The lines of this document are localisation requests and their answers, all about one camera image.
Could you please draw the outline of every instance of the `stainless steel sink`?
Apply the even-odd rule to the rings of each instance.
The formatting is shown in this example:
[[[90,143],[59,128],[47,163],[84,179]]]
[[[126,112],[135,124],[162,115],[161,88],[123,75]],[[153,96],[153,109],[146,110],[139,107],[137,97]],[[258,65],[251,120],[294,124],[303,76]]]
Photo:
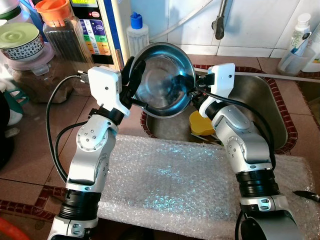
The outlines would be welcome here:
[[[281,117],[276,101],[269,84],[257,76],[235,76],[234,88],[229,98],[241,101],[255,108],[267,120],[274,138],[274,149],[281,148],[288,138],[288,133]],[[195,143],[213,141],[210,136],[204,136],[208,141],[191,135],[189,116],[196,109],[189,106],[184,112],[172,118],[154,118],[147,116],[146,125],[150,132],[159,139],[177,140]],[[257,123],[264,131],[265,128],[259,119],[250,111],[240,108],[251,120]]]

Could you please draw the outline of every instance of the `countertop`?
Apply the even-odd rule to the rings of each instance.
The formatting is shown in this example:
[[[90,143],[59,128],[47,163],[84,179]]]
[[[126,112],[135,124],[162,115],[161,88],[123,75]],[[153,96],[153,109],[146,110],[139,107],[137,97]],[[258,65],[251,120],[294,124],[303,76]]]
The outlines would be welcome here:
[[[229,57],[229,56],[189,56],[193,64],[216,65],[235,63],[236,66],[253,67],[269,74],[277,74],[276,67],[280,59],[263,57]],[[298,138],[294,148],[286,153],[303,157],[310,165],[315,179],[315,188],[320,192],[320,129],[305,102],[298,85],[294,81],[276,79],[292,121],[297,129]],[[98,108],[91,96],[72,94],[61,104],[52,106],[50,121],[52,139],[66,126],[85,121],[92,108]],[[25,115],[15,126],[20,133],[14,137],[15,150],[10,161],[0,170],[0,200],[34,205],[44,185],[64,187],[58,176],[52,158],[45,129],[46,104],[28,103],[24,106]],[[148,137],[140,126],[141,110],[132,106],[129,118],[122,121],[119,134]],[[76,150],[75,138],[78,128],[68,131],[60,140],[59,158],[68,170]],[[60,204],[49,201],[45,208],[57,212]],[[41,228],[43,235],[48,234],[50,223]],[[20,224],[28,231],[28,221]]]

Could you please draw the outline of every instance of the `red object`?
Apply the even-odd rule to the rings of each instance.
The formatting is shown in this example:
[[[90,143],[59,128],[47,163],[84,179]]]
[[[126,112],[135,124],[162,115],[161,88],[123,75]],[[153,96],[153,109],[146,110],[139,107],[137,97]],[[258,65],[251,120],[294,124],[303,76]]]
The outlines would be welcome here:
[[[12,240],[30,240],[19,228],[0,217],[0,232],[3,232]]]

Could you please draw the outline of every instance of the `plastic container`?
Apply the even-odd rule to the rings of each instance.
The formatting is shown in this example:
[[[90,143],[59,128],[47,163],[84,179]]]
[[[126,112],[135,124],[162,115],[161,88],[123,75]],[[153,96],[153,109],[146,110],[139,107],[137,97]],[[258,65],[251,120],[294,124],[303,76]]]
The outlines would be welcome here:
[[[20,6],[16,7],[10,12],[0,14],[0,20],[7,20],[7,24],[13,24],[13,23],[33,24],[30,14],[26,11],[23,11]]]
[[[5,14],[19,6],[19,0],[1,0],[0,14]]]
[[[277,71],[281,75],[296,76],[309,60],[308,56],[298,56],[287,50],[277,66]]]
[[[294,47],[298,46],[301,42],[302,36],[310,32],[310,19],[311,15],[309,13],[303,13],[299,15],[298,23],[294,27],[294,31],[288,49],[292,50]]]
[[[312,33],[305,55],[309,57],[309,61],[302,71],[308,73],[320,72],[320,23]]]
[[[136,56],[149,45],[149,27],[143,23],[142,16],[136,12],[130,16],[131,26],[126,29],[130,56]]]
[[[55,57],[53,48],[45,43],[43,53],[30,62],[8,60],[10,74],[20,89],[34,103],[47,103],[58,83],[65,76],[74,74],[72,66]],[[57,92],[53,102],[62,103],[73,90],[72,82],[66,82]]]
[[[93,67],[81,23],[74,16],[69,0],[43,0],[35,8],[42,16],[43,32],[56,56],[72,64],[74,72]]]

